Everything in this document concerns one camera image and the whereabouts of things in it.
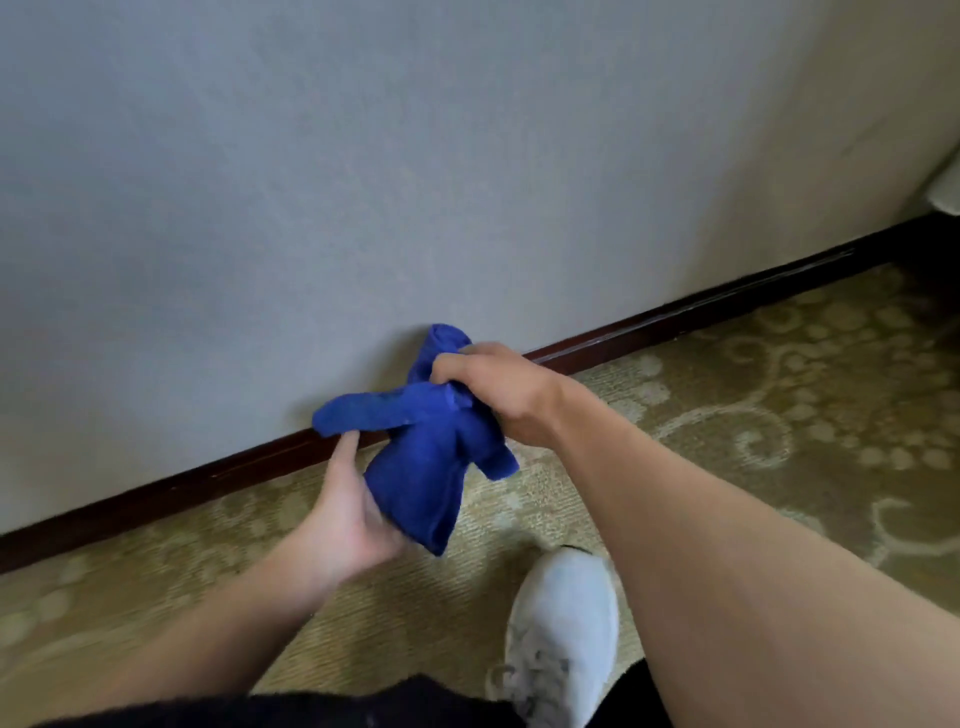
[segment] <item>white object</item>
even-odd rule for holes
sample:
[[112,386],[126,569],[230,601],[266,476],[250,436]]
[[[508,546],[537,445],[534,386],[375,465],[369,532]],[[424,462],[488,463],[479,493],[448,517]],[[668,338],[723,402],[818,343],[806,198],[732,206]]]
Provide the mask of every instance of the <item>white object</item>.
[[926,198],[940,211],[960,215],[960,155],[933,181]]
[[571,546],[545,554],[516,594],[487,697],[512,702],[528,728],[583,728],[613,671],[619,622],[603,559]]

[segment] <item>beige carpet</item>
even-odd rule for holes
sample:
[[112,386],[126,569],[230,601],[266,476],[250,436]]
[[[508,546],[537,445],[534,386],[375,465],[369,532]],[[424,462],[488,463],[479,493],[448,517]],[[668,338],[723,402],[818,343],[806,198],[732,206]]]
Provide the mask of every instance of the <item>beige carpet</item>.
[[[671,448],[960,612],[960,357],[941,340],[948,323],[884,266],[580,379]],[[602,549],[556,459],[516,451],[510,480],[468,478],[445,558],[414,556],[344,589],[261,689],[361,692],[425,671],[479,694],[537,547]],[[257,559],[322,476],[309,468],[0,577],[3,725],[68,704]],[[621,667],[640,655],[623,617]]]

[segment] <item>black pants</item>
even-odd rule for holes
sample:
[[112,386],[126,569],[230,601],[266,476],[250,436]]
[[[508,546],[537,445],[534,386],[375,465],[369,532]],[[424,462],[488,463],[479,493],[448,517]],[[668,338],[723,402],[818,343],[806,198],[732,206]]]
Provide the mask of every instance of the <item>black pants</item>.
[[[645,660],[623,673],[589,728],[631,724],[670,726]],[[47,723],[58,728],[523,728],[509,703],[450,691],[425,675],[373,695],[347,697],[284,692],[176,700]]]

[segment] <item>blue cloth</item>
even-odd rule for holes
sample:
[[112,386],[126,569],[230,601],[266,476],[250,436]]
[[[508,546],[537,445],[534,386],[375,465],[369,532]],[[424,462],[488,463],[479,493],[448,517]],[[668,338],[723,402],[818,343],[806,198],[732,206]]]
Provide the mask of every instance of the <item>blue cloth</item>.
[[437,556],[457,522],[468,465],[476,463],[490,480],[518,469],[486,404],[463,384],[430,383],[437,354],[469,343],[458,328],[435,324],[405,387],[343,395],[313,415],[313,427],[324,437],[352,429],[387,430],[390,443],[367,467],[367,486],[380,512]]

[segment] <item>patterned carpet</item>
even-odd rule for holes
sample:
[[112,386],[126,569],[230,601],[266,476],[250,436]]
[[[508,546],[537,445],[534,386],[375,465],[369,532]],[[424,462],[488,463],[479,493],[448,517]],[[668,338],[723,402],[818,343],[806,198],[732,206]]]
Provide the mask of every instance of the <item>patterned carpet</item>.
[[[580,375],[671,448],[960,613],[956,321],[883,266]],[[362,692],[425,671],[480,694],[541,546],[602,550],[557,460],[468,478],[443,559],[338,594],[262,690]],[[0,577],[0,721],[66,704],[307,511],[323,466]],[[623,610],[619,666],[640,655]]]

